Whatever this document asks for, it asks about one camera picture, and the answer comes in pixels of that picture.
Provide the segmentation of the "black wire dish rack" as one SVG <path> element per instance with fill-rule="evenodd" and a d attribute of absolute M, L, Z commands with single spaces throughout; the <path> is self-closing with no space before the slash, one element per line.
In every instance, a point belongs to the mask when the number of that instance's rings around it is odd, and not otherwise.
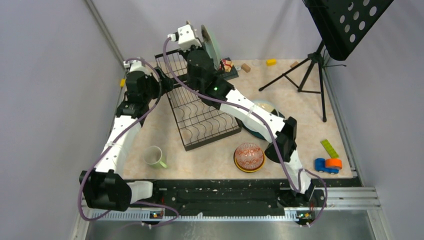
<path fill-rule="evenodd" d="M 166 52 L 172 71 L 187 83 L 187 62 L 179 50 Z M 154 56 L 157 67 L 174 80 L 173 89 L 166 93 L 179 135 L 186 151 L 205 146 L 242 131 L 235 117 L 208 106 L 195 94 L 175 81 L 165 65 L 163 53 Z"/>

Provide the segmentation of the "light green flower plate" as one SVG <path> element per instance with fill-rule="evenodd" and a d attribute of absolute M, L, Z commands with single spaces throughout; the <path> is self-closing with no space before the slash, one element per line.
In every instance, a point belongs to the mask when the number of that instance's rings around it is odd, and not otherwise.
<path fill-rule="evenodd" d="M 203 47 L 213 60 L 215 69 L 221 68 L 221 50 L 214 33 L 205 25 L 201 25 L 201 35 L 203 39 Z"/>

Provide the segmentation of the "cream floral plate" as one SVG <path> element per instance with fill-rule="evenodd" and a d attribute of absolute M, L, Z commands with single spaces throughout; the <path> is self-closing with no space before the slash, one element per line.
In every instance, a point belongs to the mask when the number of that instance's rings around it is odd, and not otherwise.
<path fill-rule="evenodd" d="M 259 102 L 256 104 L 258 107 L 264 109 L 265 111 L 271 113 L 275 110 L 274 106 L 265 102 Z"/>

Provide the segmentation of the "dark teal square plate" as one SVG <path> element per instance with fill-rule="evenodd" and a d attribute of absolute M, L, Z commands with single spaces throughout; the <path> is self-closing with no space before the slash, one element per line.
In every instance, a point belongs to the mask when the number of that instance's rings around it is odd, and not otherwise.
<path fill-rule="evenodd" d="M 277 111 L 276 109 L 273 109 L 271 112 L 270 112 L 272 115 L 274 115 L 274 116 L 278 116 L 278 117 L 281 117 L 281 118 L 286 118 L 280 111 Z M 265 140 L 265 138 L 259 133 L 259 132 L 257 132 L 257 131 L 254 131 L 254 130 L 251 130 L 250 128 L 248 128 L 248 126 L 247 125 L 245 125 L 243 122 L 241 123 L 242 124 L 242 127 L 248 132 L 248 133 L 250 133 L 251 135 L 253 135 L 254 137 L 256 137 L 256 138 L 258 138 L 258 139 L 260 139 L 260 140 Z"/>

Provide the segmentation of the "white plate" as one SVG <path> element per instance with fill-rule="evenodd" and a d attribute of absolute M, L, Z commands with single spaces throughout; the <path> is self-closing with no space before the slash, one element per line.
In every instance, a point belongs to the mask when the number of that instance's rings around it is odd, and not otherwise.
<path fill-rule="evenodd" d="M 283 119 L 278 116 L 275 107 L 264 100 L 249 100 L 244 98 L 240 105 L 248 108 L 244 111 L 240 120 L 250 131 L 260 133 L 263 137 L 270 135 L 268 128 L 273 135 L 279 132 L 284 126 Z"/>

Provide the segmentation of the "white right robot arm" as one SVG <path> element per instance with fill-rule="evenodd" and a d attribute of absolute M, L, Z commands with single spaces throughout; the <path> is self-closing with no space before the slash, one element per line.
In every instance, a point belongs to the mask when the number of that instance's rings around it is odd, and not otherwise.
<path fill-rule="evenodd" d="M 191 24 L 188 23 L 179 27 L 176 32 L 168 34 L 163 44 L 163 52 L 167 51 L 169 42 L 178 44 L 187 63 L 186 81 L 182 81 L 172 70 L 169 58 L 164 57 L 165 66 L 176 82 L 199 97 L 206 105 L 241 120 L 262 135 L 269 143 L 265 155 L 269 160 L 281 164 L 294 191 L 294 202 L 299 206 L 307 206 L 314 198 L 315 186 L 299 158 L 296 119 L 283 118 L 267 112 L 223 79 Z"/>

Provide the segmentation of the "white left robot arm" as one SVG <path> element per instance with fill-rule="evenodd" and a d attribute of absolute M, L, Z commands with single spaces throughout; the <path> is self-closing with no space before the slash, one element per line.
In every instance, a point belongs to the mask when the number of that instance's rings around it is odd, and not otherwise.
<path fill-rule="evenodd" d="M 122 174 L 136 135 L 145 118 L 173 88 L 173 81 L 164 71 L 139 59 L 123 63 L 125 92 L 115 111 L 113 126 L 99 160 L 91 170 L 79 177 L 81 197 L 91 209 L 126 211 L 131 204 L 142 200 L 154 207 L 160 202 L 159 191 L 145 180 L 127 182 Z"/>

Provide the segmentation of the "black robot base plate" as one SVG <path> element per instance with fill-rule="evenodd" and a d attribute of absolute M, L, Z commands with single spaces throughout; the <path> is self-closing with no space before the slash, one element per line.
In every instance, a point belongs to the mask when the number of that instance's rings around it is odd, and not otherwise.
<path fill-rule="evenodd" d="M 285 179 L 157 179 L 146 202 L 169 206 L 182 217 L 274 217 L 289 208 L 317 211 L 325 194 L 317 187 L 310 198 L 290 189 Z"/>

